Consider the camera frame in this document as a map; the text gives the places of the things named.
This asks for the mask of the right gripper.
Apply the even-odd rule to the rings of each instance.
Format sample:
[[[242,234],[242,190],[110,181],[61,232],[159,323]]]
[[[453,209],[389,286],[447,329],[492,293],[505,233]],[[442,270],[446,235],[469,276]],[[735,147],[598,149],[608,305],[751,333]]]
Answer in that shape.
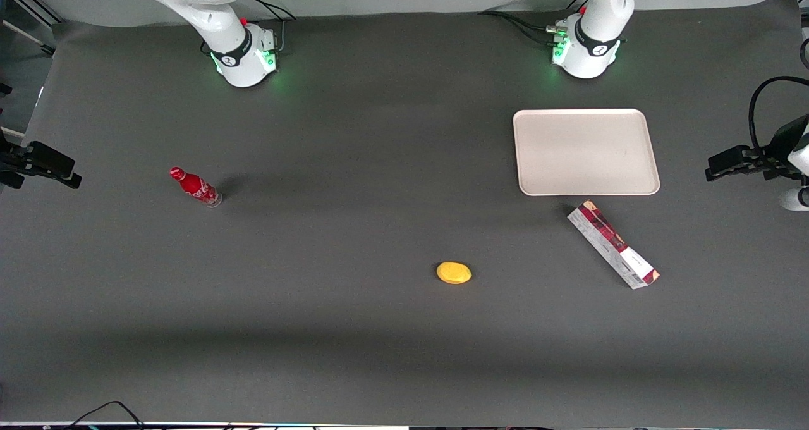
[[[28,145],[18,145],[8,141],[1,133],[1,185],[12,190],[20,190],[24,176],[20,173],[26,168],[45,177],[78,190],[83,180],[73,171],[75,160],[48,145],[32,141]]]

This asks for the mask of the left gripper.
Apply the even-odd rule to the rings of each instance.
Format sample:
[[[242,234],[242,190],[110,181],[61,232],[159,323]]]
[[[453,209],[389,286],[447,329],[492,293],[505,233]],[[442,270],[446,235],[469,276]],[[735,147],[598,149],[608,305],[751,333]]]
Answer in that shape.
[[[713,182],[725,176],[756,173],[763,173],[765,180],[807,178],[807,115],[778,128],[763,152],[774,169],[762,165],[761,154],[754,148],[737,145],[710,157],[705,179]]]

